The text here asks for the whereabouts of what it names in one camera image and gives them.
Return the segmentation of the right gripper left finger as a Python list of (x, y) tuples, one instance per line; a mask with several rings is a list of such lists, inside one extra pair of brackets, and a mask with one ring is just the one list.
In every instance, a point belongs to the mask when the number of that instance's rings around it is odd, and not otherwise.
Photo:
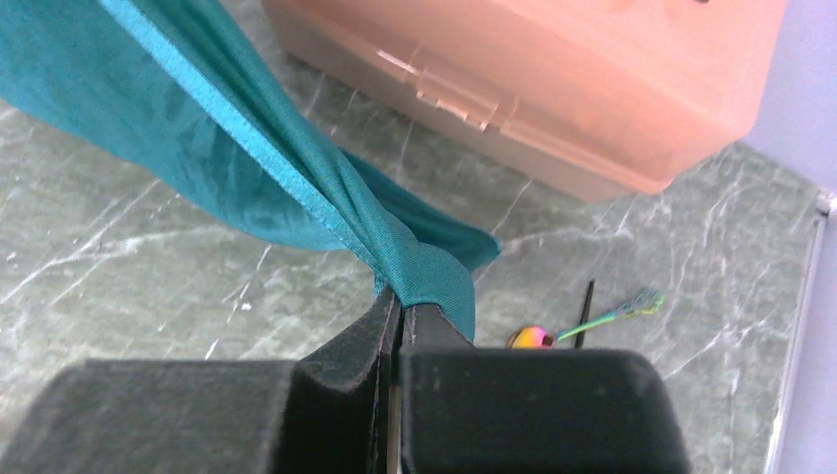
[(299, 360), (89, 359), (35, 399), (5, 473), (379, 473), (401, 304)]

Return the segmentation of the teal cloth napkin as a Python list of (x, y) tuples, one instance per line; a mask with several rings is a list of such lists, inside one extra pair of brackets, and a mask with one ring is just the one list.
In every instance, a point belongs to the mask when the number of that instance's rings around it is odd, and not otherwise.
[(306, 120), (217, 1), (5, 1), (1, 96), (273, 244), (351, 251), (467, 339), (489, 233), (436, 210)]

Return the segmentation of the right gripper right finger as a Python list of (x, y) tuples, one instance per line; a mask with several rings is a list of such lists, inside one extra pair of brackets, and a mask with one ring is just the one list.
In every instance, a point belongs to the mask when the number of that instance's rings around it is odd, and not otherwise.
[(434, 305), (404, 313), (406, 473), (688, 473), (660, 375), (623, 350), (478, 348)]

